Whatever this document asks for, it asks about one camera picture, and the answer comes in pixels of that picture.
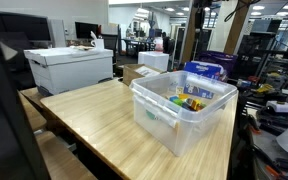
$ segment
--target white box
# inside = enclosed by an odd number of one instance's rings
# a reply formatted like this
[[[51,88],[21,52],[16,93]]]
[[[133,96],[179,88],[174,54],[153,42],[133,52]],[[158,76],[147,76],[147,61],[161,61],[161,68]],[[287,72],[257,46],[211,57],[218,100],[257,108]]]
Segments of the white box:
[[[24,53],[43,95],[59,94],[113,78],[112,50],[53,48],[25,50]]]
[[[207,104],[201,111],[187,110],[165,98],[189,84],[214,93],[212,99],[190,96]],[[237,88],[193,73],[143,77],[133,80],[130,88],[134,92],[134,120],[176,156],[196,145],[218,122],[235,118]]]
[[[145,64],[162,71],[167,71],[168,59],[169,55],[162,52],[140,52],[138,56],[138,64]]]

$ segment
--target ceiling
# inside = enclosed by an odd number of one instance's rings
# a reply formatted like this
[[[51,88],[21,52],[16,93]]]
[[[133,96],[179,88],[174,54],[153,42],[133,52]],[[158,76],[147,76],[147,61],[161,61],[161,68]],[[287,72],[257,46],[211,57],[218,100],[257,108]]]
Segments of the ceiling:
[[[145,0],[146,3],[138,3],[137,5],[141,5],[143,8],[147,10],[155,10],[159,12],[163,12],[165,14],[168,14],[171,17],[185,17],[188,16],[188,11],[184,11],[183,7],[189,7],[190,0],[160,0],[161,2],[147,2],[152,0]],[[212,7],[220,6],[221,2],[213,2]],[[133,6],[134,4],[114,4],[110,6]],[[259,3],[255,4],[256,6],[264,6],[265,9],[263,10],[251,10],[251,12],[260,12],[260,16],[251,16],[251,18],[261,18],[261,17],[270,17],[270,16],[276,16],[276,13],[278,12],[288,12],[288,10],[283,9],[285,5],[288,5],[288,0],[261,0]],[[166,11],[165,8],[173,8],[175,11],[170,12]],[[184,15],[177,15],[176,13],[181,12],[184,13]]]

